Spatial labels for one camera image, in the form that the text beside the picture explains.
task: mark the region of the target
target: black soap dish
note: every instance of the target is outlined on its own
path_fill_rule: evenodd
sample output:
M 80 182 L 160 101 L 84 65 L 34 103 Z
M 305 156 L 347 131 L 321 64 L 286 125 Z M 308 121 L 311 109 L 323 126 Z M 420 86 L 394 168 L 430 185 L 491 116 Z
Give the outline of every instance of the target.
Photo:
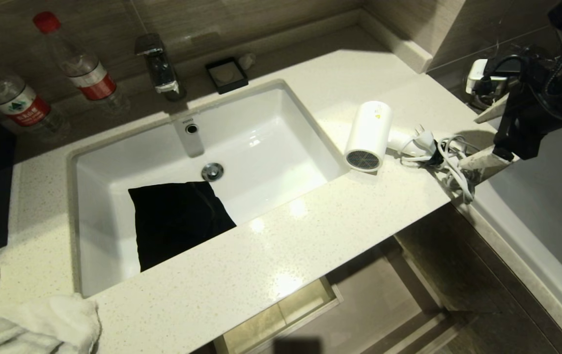
M 248 85 L 248 78 L 235 58 L 226 58 L 205 65 L 219 94 Z

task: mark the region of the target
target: white cord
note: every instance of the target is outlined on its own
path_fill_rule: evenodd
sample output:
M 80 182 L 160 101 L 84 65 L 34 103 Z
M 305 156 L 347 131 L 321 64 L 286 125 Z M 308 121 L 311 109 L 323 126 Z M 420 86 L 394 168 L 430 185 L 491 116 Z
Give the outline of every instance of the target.
M 452 147 L 451 144 L 453 142 L 458 142 L 463 145 L 465 147 L 464 150 Z M 453 159 L 450 158 L 456 156 L 458 160 L 464 159 L 467 157 L 467 148 L 474 148 L 479 151 L 477 146 L 467 143 L 467 141 L 465 141 L 465 137 L 458 134 L 443 138 L 438 142 L 438 152 L 445 160 L 442 167 L 448 171 L 447 175 L 445 175 L 445 183 L 447 186 L 450 186 L 453 181 L 458 183 L 458 186 L 460 186 L 460 189 L 462 190 L 462 196 L 465 203 L 469 204 L 474 200 L 474 193 L 472 193 L 472 190 L 469 188 L 467 177 L 465 177 L 462 172 L 459 163 L 454 163 Z
M 416 135 L 410 137 L 408 140 L 405 140 L 402 147 L 398 149 L 398 154 L 401 154 L 402 151 L 412 142 L 416 143 L 418 147 L 424 149 L 426 151 L 425 155 L 418 157 L 401 156 L 401 163 L 405 166 L 421 167 L 423 166 L 422 163 L 431 160 L 434 154 L 434 137 L 430 131 L 421 128 L 421 132 L 417 132 Z M 465 177 L 465 174 L 462 172 L 462 169 L 459 166 L 459 161 L 467 157 L 468 148 L 474 148 L 479 151 L 477 146 L 468 143 L 462 135 L 456 134 L 451 137 L 441 139 L 438 143 L 437 149 L 443 157 L 443 163 L 440 167 L 436 167 L 437 170 L 446 171 L 447 174 L 445 175 L 443 182 L 447 186 L 452 186 L 453 182 L 458 184 L 458 187 L 462 190 L 462 195 L 466 204 L 473 201 L 474 192 L 472 192 L 472 188 L 469 188 L 467 177 Z

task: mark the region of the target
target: red bottle label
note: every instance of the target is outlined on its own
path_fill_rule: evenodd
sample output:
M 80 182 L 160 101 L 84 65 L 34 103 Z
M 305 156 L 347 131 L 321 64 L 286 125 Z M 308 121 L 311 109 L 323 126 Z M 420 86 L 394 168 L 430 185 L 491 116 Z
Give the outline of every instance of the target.
M 42 121 L 52 108 L 31 87 L 25 89 L 13 98 L 0 105 L 0 112 L 15 121 L 21 127 L 29 127 Z
M 97 67 L 88 74 L 69 79 L 91 101 L 106 98 L 113 94 L 115 88 L 117 88 L 102 63 L 98 63 Z

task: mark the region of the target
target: speckled countertop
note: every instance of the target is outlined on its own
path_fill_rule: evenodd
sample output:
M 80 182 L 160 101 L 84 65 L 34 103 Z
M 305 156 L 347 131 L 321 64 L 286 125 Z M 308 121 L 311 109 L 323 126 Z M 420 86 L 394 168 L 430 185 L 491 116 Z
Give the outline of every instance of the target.
M 371 100 L 391 106 L 398 129 L 422 124 L 437 138 L 464 132 L 490 145 L 492 127 L 475 124 L 474 112 L 358 27 L 268 54 L 258 65 L 326 43 L 342 49 L 251 80 L 250 87 L 284 80 L 340 151 L 357 108 Z M 200 76 L 188 85 L 209 83 Z M 210 94 L 187 105 L 215 99 Z M 169 119 L 156 112 L 16 165 L 9 244 L 0 250 L 0 304 L 78 289 L 72 157 Z M 93 296 L 103 325 L 99 352 L 188 353 L 451 198 L 429 172 L 391 156 L 377 175 L 351 171 L 303 195 L 307 212 L 300 217 L 280 206 L 258 218 L 264 227 L 239 225 Z

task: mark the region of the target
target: white sink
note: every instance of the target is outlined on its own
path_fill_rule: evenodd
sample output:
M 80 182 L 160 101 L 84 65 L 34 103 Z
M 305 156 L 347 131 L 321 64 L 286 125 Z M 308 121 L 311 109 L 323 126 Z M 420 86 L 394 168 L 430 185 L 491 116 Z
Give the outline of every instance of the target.
M 187 134 L 185 127 L 192 123 L 198 132 Z M 191 157 L 201 148 L 204 154 Z M 225 169 L 211 186 L 237 225 L 348 171 L 340 152 L 283 82 L 246 90 L 78 155 L 77 231 L 85 296 L 140 271 L 128 189 L 202 181 L 207 163 Z

